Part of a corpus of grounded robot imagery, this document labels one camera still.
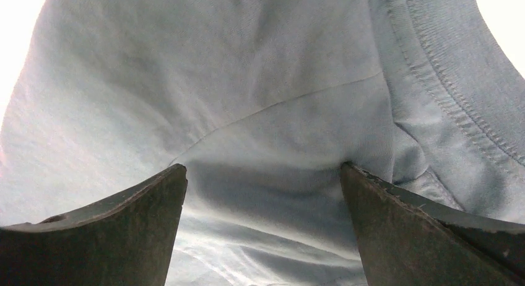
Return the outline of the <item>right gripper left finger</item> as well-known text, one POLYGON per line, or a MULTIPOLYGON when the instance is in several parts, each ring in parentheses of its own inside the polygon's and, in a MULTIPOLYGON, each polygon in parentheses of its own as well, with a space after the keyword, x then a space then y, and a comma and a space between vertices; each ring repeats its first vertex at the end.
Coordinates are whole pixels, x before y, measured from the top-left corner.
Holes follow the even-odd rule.
POLYGON ((188 182, 173 165, 40 223, 1 229, 2 285, 164 285, 188 182))

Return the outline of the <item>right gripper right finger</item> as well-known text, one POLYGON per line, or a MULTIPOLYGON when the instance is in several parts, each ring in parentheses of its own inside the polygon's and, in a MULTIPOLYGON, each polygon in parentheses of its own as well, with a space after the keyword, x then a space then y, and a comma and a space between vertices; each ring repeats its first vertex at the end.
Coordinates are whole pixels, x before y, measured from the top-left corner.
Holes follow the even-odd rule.
POLYGON ((350 163, 341 186, 369 285, 524 284, 524 225, 450 208, 350 163))

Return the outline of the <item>grey-blue t shirt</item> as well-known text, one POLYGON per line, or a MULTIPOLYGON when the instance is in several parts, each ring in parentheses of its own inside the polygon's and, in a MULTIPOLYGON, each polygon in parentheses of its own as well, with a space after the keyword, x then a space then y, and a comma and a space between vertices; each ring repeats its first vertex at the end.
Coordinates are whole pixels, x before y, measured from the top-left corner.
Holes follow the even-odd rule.
POLYGON ((365 285, 339 169, 524 222, 524 79, 476 0, 46 0, 1 223, 180 163, 169 285, 365 285))

